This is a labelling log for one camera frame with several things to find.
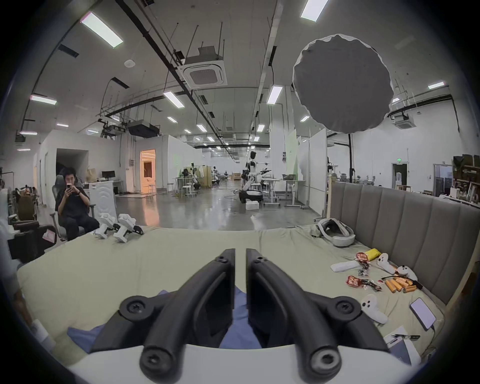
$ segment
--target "desk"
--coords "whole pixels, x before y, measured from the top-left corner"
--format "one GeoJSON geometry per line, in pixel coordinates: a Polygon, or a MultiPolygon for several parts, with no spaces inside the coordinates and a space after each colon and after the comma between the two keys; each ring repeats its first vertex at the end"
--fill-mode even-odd
{"type": "Polygon", "coordinates": [[[285,207],[302,207],[301,204],[295,204],[295,183],[304,183],[305,180],[284,180],[285,184],[285,196],[287,195],[288,184],[292,184],[292,204],[285,204],[285,207]]]}
{"type": "Polygon", "coordinates": [[[278,202],[278,198],[275,196],[275,182],[276,181],[283,181],[282,179],[273,179],[273,178],[262,178],[262,181],[266,181],[268,183],[268,189],[270,190],[270,202],[266,203],[264,201],[264,205],[278,205],[278,208],[280,208],[280,203],[278,202]]]}

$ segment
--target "black pole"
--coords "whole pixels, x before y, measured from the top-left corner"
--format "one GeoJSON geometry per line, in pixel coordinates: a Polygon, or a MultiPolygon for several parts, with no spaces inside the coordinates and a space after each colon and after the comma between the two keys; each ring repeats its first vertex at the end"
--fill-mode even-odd
{"type": "Polygon", "coordinates": [[[350,153],[350,182],[352,182],[353,168],[352,168],[352,134],[348,134],[348,152],[350,153]]]}

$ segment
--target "screw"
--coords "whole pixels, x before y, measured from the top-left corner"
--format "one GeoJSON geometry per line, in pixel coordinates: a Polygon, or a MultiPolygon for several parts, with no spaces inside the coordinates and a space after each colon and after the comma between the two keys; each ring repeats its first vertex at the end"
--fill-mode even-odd
{"type": "Polygon", "coordinates": [[[144,309],[144,304],[139,301],[134,301],[127,306],[127,311],[130,313],[142,313],[144,309]]]}
{"type": "Polygon", "coordinates": [[[341,301],[336,305],[336,310],[347,315],[353,312],[353,306],[348,301],[341,301]]]}

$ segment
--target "red snack package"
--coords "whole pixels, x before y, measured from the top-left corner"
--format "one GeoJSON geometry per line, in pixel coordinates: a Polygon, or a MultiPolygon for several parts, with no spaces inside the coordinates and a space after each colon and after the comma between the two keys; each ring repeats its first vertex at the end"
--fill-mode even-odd
{"type": "Polygon", "coordinates": [[[355,288],[358,288],[362,285],[362,281],[361,279],[355,277],[355,276],[352,276],[350,275],[348,278],[347,278],[347,281],[346,283],[348,285],[350,285],[351,287],[355,287],[355,288]]]}

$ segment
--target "beige bed sheet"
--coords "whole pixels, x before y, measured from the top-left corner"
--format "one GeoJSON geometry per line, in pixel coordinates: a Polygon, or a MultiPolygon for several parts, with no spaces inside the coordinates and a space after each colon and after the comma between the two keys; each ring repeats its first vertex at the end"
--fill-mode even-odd
{"type": "MultiPolygon", "coordinates": [[[[355,270],[334,273],[333,263],[351,260],[367,248],[356,243],[336,248],[313,238],[309,227],[265,231],[203,231],[192,229],[146,228],[145,234],[130,235],[126,244],[110,236],[100,240],[85,235],[53,249],[18,271],[20,287],[33,316],[56,341],[53,354],[65,365],[79,361],[85,353],[67,336],[67,328],[89,330],[104,324],[120,302],[132,295],[147,297],[161,290],[177,290],[192,274],[224,249],[236,249],[236,285],[245,291],[245,250],[257,249],[309,292],[329,297],[351,296],[361,301],[372,288],[351,288],[345,281],[355,270]]],[[[372,264],[370,277],[387,275],[372,264]]],[[[438,333],[443,315],[421,291],[392,294],[387,287],[376,294],[379,309],[388,315],[379,325],[387,335],[403,325],[421,354],[434,333],[425,332],[408,306],[421,297],[432,310],[438,333]]]]}

